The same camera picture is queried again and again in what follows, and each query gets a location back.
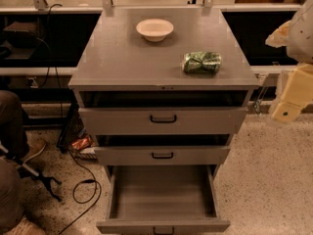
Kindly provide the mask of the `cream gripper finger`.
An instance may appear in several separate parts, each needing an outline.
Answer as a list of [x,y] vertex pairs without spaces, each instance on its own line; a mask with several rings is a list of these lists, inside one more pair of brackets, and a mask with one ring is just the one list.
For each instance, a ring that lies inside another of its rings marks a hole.
[[280,48],[287,46],[289,42],[290,21],[287,21],[275,29],[265,40],[265,44],[271,47]]
[[313,65],[301,64],[288,73],[288,79],[271,119],[290,123],[313,101]]

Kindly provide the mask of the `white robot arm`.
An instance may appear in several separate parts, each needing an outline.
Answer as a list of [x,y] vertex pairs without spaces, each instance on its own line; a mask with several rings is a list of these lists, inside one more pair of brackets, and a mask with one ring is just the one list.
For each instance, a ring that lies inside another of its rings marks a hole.
[[285,46],[287,55],[298,62],[271,108],[272,120],[290,123],[313,101],[313,0],[305,0],[290,21],[267,37],[265,44]]

